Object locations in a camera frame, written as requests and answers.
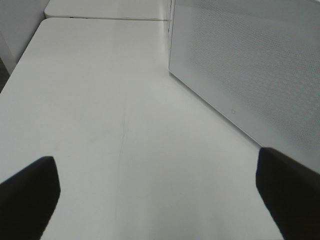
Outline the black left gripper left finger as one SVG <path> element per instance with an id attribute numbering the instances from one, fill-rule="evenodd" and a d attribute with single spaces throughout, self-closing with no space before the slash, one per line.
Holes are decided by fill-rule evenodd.
<path id="1" fill-rule="evenodd" d="M 0 238 L 39 240 L 61 187 L 55 159 L 44 156 L 0 184 Z"/>

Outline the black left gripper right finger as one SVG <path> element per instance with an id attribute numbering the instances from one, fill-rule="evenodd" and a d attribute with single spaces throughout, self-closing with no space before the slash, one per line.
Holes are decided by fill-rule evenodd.
<path id="1" fill-rule="evenodd" d="M 258 153 L 255 184 L 285 240 L 320 238 L 320 175 L 271 147 Z"/>

